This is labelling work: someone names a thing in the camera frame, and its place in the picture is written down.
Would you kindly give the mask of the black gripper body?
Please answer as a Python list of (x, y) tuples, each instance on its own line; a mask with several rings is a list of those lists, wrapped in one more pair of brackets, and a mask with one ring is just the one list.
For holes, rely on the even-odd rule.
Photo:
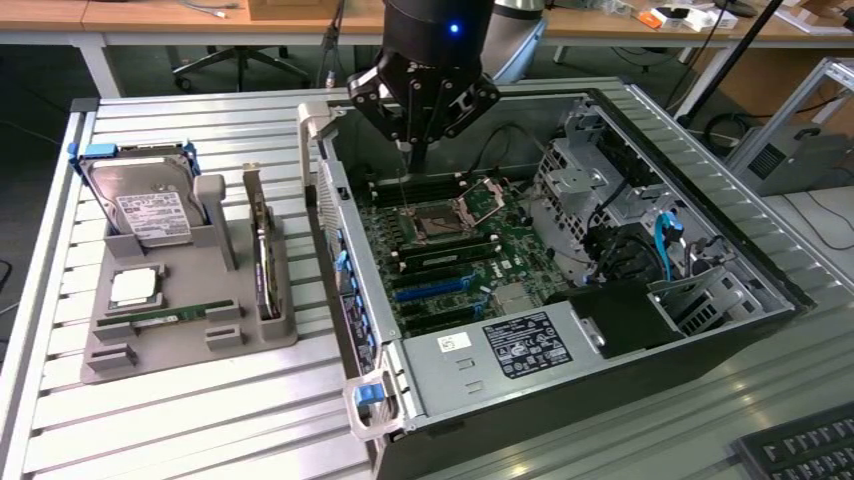
[(460, 93), (481, 77), (490, 1), (386, 1), (377, 73), (392, 98)]

